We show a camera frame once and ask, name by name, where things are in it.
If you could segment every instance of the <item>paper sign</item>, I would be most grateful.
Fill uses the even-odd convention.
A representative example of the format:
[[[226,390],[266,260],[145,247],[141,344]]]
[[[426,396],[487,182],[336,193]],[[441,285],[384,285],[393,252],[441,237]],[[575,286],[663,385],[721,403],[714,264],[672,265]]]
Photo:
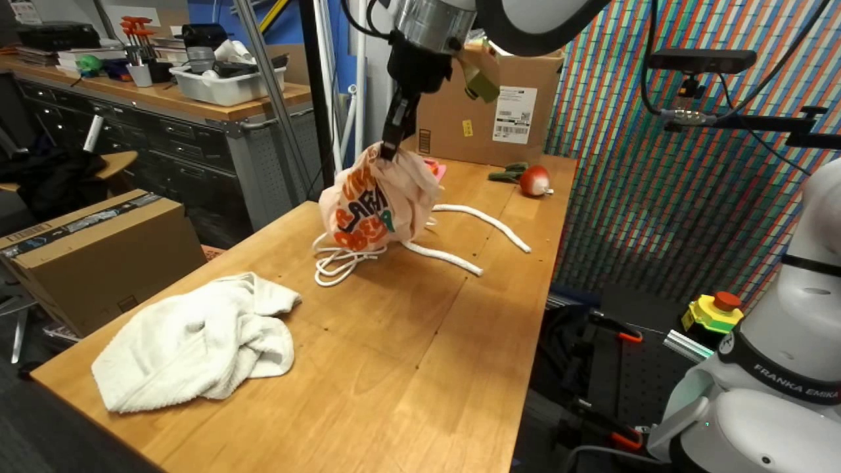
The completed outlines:
[[[497,117],[493,117],[493,143],[527,145],[533,121],[533,88],[500,88]]]
[[[41,25],[31,0],[10,0],[18,25]]]

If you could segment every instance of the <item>drawer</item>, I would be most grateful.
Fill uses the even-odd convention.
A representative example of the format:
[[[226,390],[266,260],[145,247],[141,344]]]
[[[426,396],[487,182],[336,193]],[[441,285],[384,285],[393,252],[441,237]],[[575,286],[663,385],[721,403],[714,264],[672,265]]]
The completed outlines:
[[[21,84],[21,93],[23,93],[25,98],[56,102],[52,88],[41,88],[41,84],[35,84],[35,82],[18,82],[18,84]]]
[[[175,160],[187,160],[199,169],[211,165],[211,169],[228,174],[228,177],[237,174],[226,145],[208,153],[204,148],[199,148],[195,143],[153,139],[149,148],[159,156],[170,156]]]
[[[179,143],[195,143],[195,127],[183,121],[159,121],[159,131]]]
[[[61,89],[52,89],[52,98],[58,106],[64,107],[74,107],[74,111],[81,111],[81,113],[91,113],[91,102],[81,94],[70,94],[70,93],[61,93]]]
[[[253,235],[240,182],[170,156],[141,153],[127,178],[183,206],[199,241],[230,247]]]

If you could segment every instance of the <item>desk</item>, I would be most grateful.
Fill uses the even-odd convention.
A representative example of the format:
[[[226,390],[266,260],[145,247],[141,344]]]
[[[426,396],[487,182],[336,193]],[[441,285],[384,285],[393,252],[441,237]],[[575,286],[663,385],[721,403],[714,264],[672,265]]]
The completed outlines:
[[[223,107],[180,98],[173,82],[136,89],[107,76],[70,78],[16,56],[0,56],[0,71],[18,78],[35,119],[70,149],[91,117],[103,117],[95,153],[136,149],[127,182],[183,203],[204,245],[237,245],[317,186],[324,163],[307,84],[283,84],[305,160],[297,163],[288,139],[266,121],[267,98]]]
[[[165,470],[510,470],[575,174],[575,160],[543,163],[547,201],[487,182],[488,165],[447,163],[441,203],[481,209],[533,247],[522,256],[471,215],[437,215],[417,241],[479,264],[481,278],[392,247],[320,290],[320,219],[305,203],[149,299],[237,270],[297,290],[297,362],[283,378],[247,382],[226,403],[107,415],[88,365],[133,311],[35,378]]]

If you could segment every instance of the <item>white cloth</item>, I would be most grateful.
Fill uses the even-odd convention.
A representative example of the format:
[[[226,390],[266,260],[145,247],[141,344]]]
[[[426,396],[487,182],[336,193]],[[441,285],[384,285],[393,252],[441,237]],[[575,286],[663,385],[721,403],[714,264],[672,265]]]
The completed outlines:
[[[244,378],[293,362],[283,320],[297,291],[254,273],[216,278],[138,311],[91,362],[111,412],[159,411],[195,396],[226,400]]]

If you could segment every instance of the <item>white rope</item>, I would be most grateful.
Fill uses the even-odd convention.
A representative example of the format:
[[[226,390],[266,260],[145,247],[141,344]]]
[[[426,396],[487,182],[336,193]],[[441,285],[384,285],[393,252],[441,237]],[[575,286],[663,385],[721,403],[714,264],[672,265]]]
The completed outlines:
[[[314,258],[314,285],[317,286],[336,286],[341,285],[362,260],[376,260],[385,252],[371,249],[371,252],[353,252],[347,247],[317,247],[326,240],[326,235],[317,235],[312,241],[312,252],[320,256]]]
[[[502,232],[516,247],[519,247],[522,252],[530,252],[530,247],[510,230],[505,226],[502,220],[487,215],[483,211],[475,211],[475,209],[467,209],[467,206],[437,206],[433,209],[437,212],[471,212],[475,215],[479,220],[487,220],[491,224],[497,232]]]
[[[505,226],[502,220],[475,211],[475,209],[467,209],[467,206],[433,206],[437,212],[467,212],[467,215],[475,215],[479,220],[487,220],[491,224],[493,230],[500,230],[516,247],[519,247],[522,252],[530,252],[530,247],[510,230]],[[357,264],[366,264],[366,260],[376,260],[380,258],[388,247],[378,247],[378,249],[371,249],[371,252],[353,252],[347,247],[320,247],[320,241],[326,240],[326,235],[320,235],[314,241],[312,241],[312,249],[314,249],[314,285],[317,286],[336,286],[341,285],[355,268]],[[421,245],[412,245],[412,241],[403,241],[403,247],[408,247],[409,252],[417,252],[417,256],[426,256],[426,258],[437,258],[437,260],[445,260],[450,265],[456,265],[472,277],[481,277],[483,268],[472,265],[471,260],[466,258],[456,258],[452,252],[441,252],[441,249],[431,249],[431,247],[421,247]]]
[[[441,249],[421,247],[421,245],[412,245],[412,241],[403,241],[403,247],[408,247],[409,252],[426,256],[426,258],[447,260],[450,265],[456,265],[456,268],[462,268],[462,270],[467,270],[467,273],[475,273],[475,277],[483,273],[483,270],[481,270],[479,265],[472,265],[471,260],[456,258],[456,256],[450,256],[450,252],[441,252]]]

